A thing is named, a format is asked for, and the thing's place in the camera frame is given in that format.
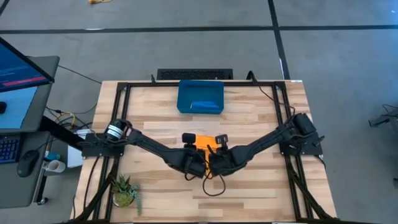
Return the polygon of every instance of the gray floor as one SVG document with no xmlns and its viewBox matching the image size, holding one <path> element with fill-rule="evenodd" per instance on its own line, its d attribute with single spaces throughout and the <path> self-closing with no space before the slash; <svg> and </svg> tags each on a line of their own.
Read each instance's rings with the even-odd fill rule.
<svg viewBox="0 0 398 224">
<path fill-rule="evenodd" d="M 398 24 L 398 1 L 275 0 L 281 26 Z M 88 29 L 170 26 L 271 25 L 266 0 L 11 0 L 0 29 Z M 233 68 L 281 79 L 272 31 L 146 34 L 2 35 L 26 55 L 59 55 L 60 63 L 91 78 L 148 80 L 158 68 Z M 304 81 L 314 122 L 326 135 L 327 174 L 343 220 L 396 223 L 396 135 L 368 119 L 398 105 L 398 30 L 283 31 L 289 72 Z M 49 107 L 84 111 L 100 86 L 59 68 Z M 93 113 L 82 116 L 91 121 Z M 67 220 L 79 170 L 50 177 L 45 206 L 0 210 L 0 223 Z"/>
</svg>

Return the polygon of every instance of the potted plant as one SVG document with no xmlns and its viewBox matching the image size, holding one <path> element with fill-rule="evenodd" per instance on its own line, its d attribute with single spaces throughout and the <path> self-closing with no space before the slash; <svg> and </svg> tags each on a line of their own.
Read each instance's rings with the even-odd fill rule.
<svg viewBox="0 0 398 224">
<path fill-rule="evenodd" d="M 141 195 L 138 192 L 140 189 L 139 184 L 130 184 L 130 177 L 127 179 L 123 175 L 119 176 L 119 180 L 112 180 L 113 203 L 115 206 L 124 208 L 136 201 L 137 213 L 142 213 Z"/>
</svg>

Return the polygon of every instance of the cup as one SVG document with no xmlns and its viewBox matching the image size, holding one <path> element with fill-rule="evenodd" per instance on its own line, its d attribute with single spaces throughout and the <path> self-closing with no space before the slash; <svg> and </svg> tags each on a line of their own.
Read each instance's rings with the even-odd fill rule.
<svg viewBox="0 0 398 224">
<path fill-rule="evenodd" d="M 51 171 L 51 172 L 63 172 L 66 168 L 65 163 L 58 161 L 58 160 L 53 160 L 49 162 L 49 164 L 46 166 L 45 170 L 46 171 Z"/>
</svg>

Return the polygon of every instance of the blue tray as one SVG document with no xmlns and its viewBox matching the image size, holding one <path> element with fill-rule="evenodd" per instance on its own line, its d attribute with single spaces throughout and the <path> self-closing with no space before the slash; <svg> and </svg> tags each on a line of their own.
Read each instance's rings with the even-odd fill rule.
<svg viewBox="0 0 398 224">
<path fill-rule="evenodd" d="M 224 109 L 224 83 L 181 80 L 177 108 L 181 113 L 220 114 Z"/>
</svg>

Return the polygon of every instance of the wooden tabletop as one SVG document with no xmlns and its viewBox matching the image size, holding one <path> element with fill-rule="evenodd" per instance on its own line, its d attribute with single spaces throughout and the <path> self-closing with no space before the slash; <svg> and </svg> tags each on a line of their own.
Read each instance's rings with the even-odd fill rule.
<svg viewBox="0 0 398 224">
<path fill-rule="evenodd" d="M 102 133 L 111 119 L 117 82 L 103 82 L 98 98 L 93 129 Z M 302 82 L 286 81 L 290 105 L 297 113 L 310 116 Z M 270 87 L 262 89 L 272 96 Z M 248 144 L 275 130 L 278 126 L 274 103 L 258 87 L 226 86 L 224 111 L 220 115 L 181 114 L 177 109 L 177 87 L 134 87 L 131 89 L 127 119 L 145 135 L 168 147 L 182 147 L 182 133 L 209 136 L 227 134 L 229 147 Z M 119 117 L 124 95 L 119 105 Z M 83 208 L 83 198 L 94 158 L 83 163 L 76 192 L 76 215 Z M 331 216 L 336 215 L 325 169 L 313 156 L 302 156 L 309 191 Z M 94 169 L 87 203 L 97 191 L 102 159 Z M 111 222 L 271 222 L 294 221 L 292 200 L 284 158 L 275 145 L 254 157 L 233 175 L 224 177 L 226 191 L 209 197 L 202 181 L 188 182 L 184 175 L 169 168 L 164 161 L 135 146 L 126 146 L 119 173 L 131 176 L 131 183 L 141 185 L 143 210 L 137 216 L 135 203 L 128 208 L 112 207 Z M 215 194 L 222 190 L 219 178 L 206 181 L 206 190 Z M 305 216 L 302 194 L 298 198 Z M 99 217 L 103 218 L 106 192 Z"/>
</svg>

